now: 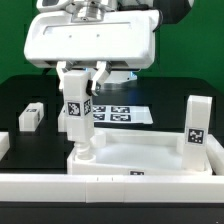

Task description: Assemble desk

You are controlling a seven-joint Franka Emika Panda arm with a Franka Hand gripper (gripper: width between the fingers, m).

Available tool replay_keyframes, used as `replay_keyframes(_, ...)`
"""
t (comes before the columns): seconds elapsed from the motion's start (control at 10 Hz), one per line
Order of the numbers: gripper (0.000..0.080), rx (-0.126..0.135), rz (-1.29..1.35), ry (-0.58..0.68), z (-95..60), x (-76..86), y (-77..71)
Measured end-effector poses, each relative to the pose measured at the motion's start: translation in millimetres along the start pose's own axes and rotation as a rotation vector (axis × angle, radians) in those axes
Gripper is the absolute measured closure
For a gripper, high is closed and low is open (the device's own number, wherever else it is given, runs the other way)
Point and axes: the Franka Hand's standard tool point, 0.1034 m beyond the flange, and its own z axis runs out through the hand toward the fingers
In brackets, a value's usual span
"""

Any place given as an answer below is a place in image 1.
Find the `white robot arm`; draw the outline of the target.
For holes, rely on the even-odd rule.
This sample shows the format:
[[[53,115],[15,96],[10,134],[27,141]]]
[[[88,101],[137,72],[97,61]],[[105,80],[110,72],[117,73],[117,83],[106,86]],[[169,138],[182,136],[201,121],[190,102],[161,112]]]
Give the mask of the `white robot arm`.
[[[24,46],[26,59],[39,68],[93,68],[90,95],[98,93],[112,71],[141,70],[155,58],[155,33],[176,24],[195,0],[37,0]]]

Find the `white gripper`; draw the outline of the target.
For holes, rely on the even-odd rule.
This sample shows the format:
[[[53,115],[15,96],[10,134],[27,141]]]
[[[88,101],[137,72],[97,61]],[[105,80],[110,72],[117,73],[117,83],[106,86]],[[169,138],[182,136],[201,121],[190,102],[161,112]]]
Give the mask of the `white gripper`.
[[[76,68],[96,65],[91,92],[98,95],[114,69],[145,69],[155,58],[159,12],[110,12],[100,22],[71,21],[65,11],[41,13],[32,21],[24,47],[26,59],[39,68],[54,67],[64,88],[70,61]]]

